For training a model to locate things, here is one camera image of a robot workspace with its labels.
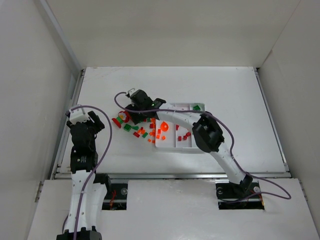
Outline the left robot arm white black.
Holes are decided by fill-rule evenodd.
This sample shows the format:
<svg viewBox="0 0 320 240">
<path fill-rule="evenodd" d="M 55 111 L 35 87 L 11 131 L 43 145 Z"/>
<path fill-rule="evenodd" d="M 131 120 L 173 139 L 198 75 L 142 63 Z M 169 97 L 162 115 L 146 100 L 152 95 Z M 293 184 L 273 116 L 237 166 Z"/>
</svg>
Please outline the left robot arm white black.
<svg viewBox="0 0 320 240">
<path fill-rule="evenodd" d="M 58 240 L 100 240 L 97 220 L 108 193 L 109 177 L 97 174 L 97 134 L 104 124 L 93 112 L 83 108 L 71 109 L 66 125 L 70 129 L 73 146 L 70 153 L 72 181 L 71 200 L 68 215 Z"/>
</svg>

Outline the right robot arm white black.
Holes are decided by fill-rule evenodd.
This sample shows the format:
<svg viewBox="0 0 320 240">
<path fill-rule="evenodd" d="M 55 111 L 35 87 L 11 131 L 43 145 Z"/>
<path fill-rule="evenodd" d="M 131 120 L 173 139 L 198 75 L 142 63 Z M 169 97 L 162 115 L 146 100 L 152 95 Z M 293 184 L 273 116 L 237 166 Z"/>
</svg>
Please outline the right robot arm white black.
<svg viewBox="0 0 320 240">
<path fill-rule="evenodd" d="M 182 110 L 177 106 L 156 98 L 152 100 L 145 91 L 131 89 L 126 96 L 131 104 L 127 110 L 133 121 L 155 118 L 170 122 L 191 131 L 196 146 L 210 154 L 226 173 L 233 191 L 244 194 L 253 178 L 242 170 L 233 159 L 223 136 L 223 130 L 214 117 L 201 110 Z"/>
</svg>

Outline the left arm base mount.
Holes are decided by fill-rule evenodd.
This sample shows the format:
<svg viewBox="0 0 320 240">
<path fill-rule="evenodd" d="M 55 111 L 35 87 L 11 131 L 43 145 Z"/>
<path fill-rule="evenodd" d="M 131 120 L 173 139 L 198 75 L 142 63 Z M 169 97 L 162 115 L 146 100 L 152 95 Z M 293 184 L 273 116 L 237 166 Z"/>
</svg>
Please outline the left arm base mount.
<svg viewBox="0 0 320 240">
<path fill-rule="evenodd" d="M 110 178 L 106 173 L 97 175 L 99 181 L 105 184 L 107 193 L 104 197 L 103 211 L 122 211 L 127 209 L 128 181 L 125 179 Z"/>
</svg>

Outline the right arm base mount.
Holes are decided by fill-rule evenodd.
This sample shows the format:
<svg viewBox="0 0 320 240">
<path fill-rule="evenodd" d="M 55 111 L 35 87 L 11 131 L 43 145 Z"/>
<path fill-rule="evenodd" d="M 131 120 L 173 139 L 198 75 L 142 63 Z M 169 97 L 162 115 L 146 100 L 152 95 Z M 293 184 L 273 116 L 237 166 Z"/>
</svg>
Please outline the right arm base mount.
<svg viewBox="0 0 320 240">
<path fill-rule="evenodd" d="M 229 182 L 217 182 L 216 197 L 218 200 L 219 210 L 264 210 L 264 201 L 262 195 L 255 195 L 246 198 L 254 193 L 259 192 L 260 185 L 254 181 L 245 192 L 236 191 L 235 187 Z"/>
</svg>

